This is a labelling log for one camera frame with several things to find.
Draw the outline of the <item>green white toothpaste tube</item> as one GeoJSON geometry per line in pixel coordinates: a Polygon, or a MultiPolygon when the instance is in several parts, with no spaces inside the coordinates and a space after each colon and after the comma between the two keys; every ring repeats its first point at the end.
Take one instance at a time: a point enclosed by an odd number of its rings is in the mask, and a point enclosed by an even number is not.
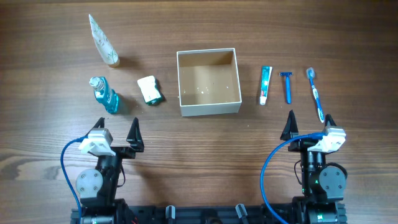
{"type": "Polygon", "coordinates": [[[269,82],[271,79],[272,67],[263,65],[261,75],[261,93],[259,97],[259,104],[265,105],[268,96],[269,82]]]}

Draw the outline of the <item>blue disposable razor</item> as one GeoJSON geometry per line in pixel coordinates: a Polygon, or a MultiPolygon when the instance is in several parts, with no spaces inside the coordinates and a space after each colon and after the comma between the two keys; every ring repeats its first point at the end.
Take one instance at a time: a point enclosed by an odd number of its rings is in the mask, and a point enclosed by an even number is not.
{"type": "Polygon", "coordinates": [[[285,78],[285,97],[287,104],[292,103],[290,77],[293,75],[292,72],[280,72],[279,75],[285,78]]]}

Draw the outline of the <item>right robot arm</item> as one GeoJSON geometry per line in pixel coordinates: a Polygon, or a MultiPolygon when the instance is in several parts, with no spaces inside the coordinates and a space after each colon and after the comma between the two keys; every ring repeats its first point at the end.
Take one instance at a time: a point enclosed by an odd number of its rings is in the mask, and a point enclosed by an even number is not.
{"type": "Polygon", "coordinates": [[[344,198],[347,170],[335,163],[327,162],[326,155],[337,152],[346,140],[343,128],[337,126],[326,115],[326,125],[319,139],[303,138],[293,111],[289,111],[287,122],[281,134],[281,140],[292,140],[289,152],[300,153],[302,186],[301,197],[294,197],[290,208],[285,212],[288,223],[347,223],[344,198]]]}

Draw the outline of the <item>white floral lotion tube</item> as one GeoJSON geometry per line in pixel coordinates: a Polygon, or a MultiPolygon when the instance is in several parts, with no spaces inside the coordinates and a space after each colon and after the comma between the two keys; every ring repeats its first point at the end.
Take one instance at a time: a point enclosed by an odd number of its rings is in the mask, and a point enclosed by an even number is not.
{"type": "Polygon", "coordinates": [[[119,65],[119,56],[114,47],[111,45],[111,42],[108,40],[107,36],[94,20],[92,15],[89,14],[88,17],[93,40],[101,58],[109,67],[117,67],[119,65]]]}

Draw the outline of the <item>blue mouthwash bottle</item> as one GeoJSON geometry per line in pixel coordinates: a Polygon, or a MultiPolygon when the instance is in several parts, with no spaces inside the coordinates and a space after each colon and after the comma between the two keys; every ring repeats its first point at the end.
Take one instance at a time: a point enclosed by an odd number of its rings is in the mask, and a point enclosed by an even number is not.
{"type": "Polygon", "coordinates": [[[110,87],[106,78],[92,77],[89,84],[93,88],[97,102],[102,104],[109,114],[117,114],[119,111],[119,96],[110,87]]]}

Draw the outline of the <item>green white soap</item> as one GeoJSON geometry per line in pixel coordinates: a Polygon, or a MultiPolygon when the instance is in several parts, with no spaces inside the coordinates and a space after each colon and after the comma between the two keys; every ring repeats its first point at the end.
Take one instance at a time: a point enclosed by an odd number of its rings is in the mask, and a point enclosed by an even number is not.
{"type": "Polygon", "coordinates": [[[163,100],[157,87],[157,80],[153,75],[139,79],[137,84],[141,89],[143,99],[147,105],[157,105],[163,100]]]}

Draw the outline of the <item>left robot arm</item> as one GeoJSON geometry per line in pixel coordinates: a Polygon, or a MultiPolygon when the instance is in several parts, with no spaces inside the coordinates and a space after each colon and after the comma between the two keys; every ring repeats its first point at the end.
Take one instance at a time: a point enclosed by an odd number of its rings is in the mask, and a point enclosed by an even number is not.
{"type": "Polygon", "coordinates": [[[121,186],[119,176],[124,174],[123,160],[134,159],[136,153],[144,151],[139,120],[133,119],[126,138],[128,146],[112,146],[112,141],[109,129],[104,126],[104,118],[100,118],[83,137],[79,150],[94,155],[98,160],[95,168],[82,171],[76,178],[81,208],[72,211],[71,223],[139,222],[126,201],[115,198],[121,186]]]}

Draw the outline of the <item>blue white toothbrush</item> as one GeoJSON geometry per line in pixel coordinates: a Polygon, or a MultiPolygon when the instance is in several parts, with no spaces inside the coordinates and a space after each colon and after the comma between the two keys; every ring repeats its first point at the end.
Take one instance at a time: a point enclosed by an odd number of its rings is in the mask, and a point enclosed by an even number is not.
{"type": "Polygon", "coordinates": [[[320,98],[319,98],[319,94],[318,94],[318,90],[315,87],[315,84],[313,82],[313,80],[315,79],[315,71],[312,67],[308,68],[306,70],[306,74],[307,74],[307,78],[309,79],[310,82],[310,86],[312,88],[312,93],[313,93],[313,97],[315,100],[315,103],[317,105],[317,112],[318,112],[318,117],[321,123],[325,122],[325,115],[323,112],[323,108],[321,106],[321,102],[320,102],[320,98]]]}

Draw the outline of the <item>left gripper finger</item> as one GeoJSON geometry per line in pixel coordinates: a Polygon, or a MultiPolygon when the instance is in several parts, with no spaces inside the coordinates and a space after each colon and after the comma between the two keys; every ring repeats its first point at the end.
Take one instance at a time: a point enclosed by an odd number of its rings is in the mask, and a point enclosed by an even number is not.
{"type": "Polygon", "coordinates": [[[133,119],[126,141],[135,152],[144,152],[144,141],[141,136],[138,118],[133,119]]]}
{"type": "Polygon", "coordinates": [[[97,120],[96,124],[93,126],[93,128],[104,128],[104,117],[100,117],[99,120],[97,120]]]}

